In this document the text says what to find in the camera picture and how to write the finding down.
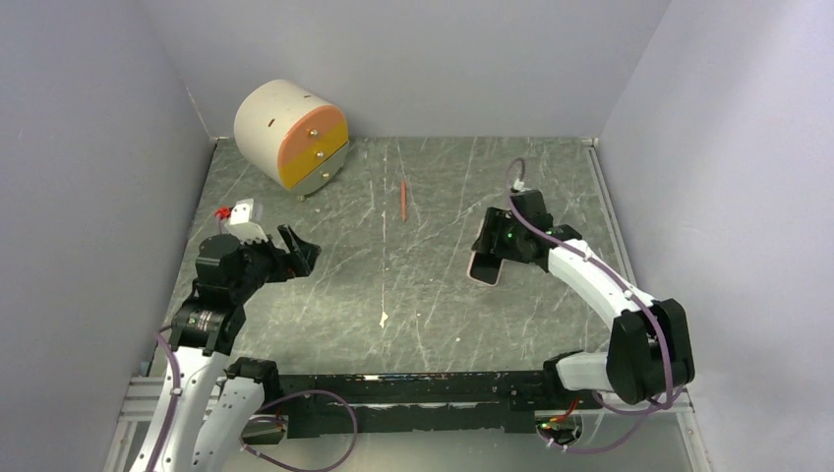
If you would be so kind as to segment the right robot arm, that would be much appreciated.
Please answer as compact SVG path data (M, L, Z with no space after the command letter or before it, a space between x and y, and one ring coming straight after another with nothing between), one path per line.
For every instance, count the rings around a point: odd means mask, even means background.
M674 393L695 377L684 307L638 289L567 224L556 224L537 190L513 190L490 206L472 245L470 278L498 283L504 263L534 265L564 282L608 329L604 352L560 354L543 365L541 395L563 408L579 392L609 392L628 405Z

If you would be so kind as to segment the pink phone case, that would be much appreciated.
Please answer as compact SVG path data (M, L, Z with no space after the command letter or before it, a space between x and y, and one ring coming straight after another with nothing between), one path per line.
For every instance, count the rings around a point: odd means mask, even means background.
M498 285L504 262L494 255L485 254L475 249L475 244L480 241L485 226L485 220L481 219L472 244L470 259L466 269L466 276L481 285L495 287Z

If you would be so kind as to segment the black screen white phone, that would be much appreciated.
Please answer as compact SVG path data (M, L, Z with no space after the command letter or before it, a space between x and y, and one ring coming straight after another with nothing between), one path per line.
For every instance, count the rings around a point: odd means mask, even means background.
M472 280L495 286L500 278L503 260L492 254L473 252L470 258L467 275Z

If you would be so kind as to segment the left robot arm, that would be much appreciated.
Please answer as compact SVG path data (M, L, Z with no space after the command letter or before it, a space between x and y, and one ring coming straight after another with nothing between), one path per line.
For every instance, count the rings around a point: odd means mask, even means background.
M283 248L257 223L201 243L192 291L157 339L168 366L132 470L219 471L250 418L279 404L275 362L230 359L246 302L268 283L310 275L322 252L288 225L277 231Z

